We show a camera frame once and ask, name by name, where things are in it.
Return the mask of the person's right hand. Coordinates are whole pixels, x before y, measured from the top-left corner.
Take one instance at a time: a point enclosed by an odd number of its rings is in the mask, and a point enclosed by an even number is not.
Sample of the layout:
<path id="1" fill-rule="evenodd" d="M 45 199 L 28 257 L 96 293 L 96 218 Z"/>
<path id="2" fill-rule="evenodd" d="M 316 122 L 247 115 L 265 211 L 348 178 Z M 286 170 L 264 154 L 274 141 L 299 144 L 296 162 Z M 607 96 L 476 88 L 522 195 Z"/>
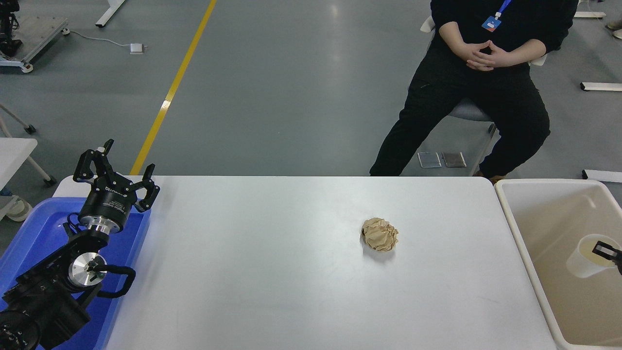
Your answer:
<path id="1" fill-rule="evenodd" d="M 477 71 L 491 71 L 494 69 L 495 62 L 490 60 L 490 55 L 482 53 L 482 50 L 489 48 L 490 44 L 490 41 L 480 44 L 462 42 L 458 43 L 453 51 L 466 62 L 469 68 Z"/>

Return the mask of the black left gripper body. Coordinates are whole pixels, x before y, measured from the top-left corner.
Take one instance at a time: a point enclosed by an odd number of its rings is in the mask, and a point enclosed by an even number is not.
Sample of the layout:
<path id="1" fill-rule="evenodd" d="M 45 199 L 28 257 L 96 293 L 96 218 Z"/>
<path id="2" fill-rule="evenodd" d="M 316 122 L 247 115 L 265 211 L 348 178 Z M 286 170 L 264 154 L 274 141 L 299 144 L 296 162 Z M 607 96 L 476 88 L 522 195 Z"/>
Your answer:
<path id="1" fill-rule="evenodd" d="M 79 212 L 80 224 L 86 226 L 91 218 L 104 217 L 118 228 L 124 228 L 134 202 L 134 196 L 126 191 L 130 182 L 127 179 L 96 179 Z"/>

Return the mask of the person's left hand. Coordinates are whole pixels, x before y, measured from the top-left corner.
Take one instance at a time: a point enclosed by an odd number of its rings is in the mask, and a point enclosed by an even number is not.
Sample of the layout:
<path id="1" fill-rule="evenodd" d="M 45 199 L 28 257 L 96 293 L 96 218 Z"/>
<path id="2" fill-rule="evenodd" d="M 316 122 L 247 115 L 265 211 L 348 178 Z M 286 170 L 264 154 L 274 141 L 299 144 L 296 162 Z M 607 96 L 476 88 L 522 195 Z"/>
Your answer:
<path id="1" fill-rule="evenodd" d="M 493 44 L 493 42 L 489 44 L 489 48 L 483 49 L 482 53 L 490 55 L 489 59 L 495 62 L 494 69 L 498 67 L 510 67 L 515 64 L 513 55 L 499 48 Z"/>

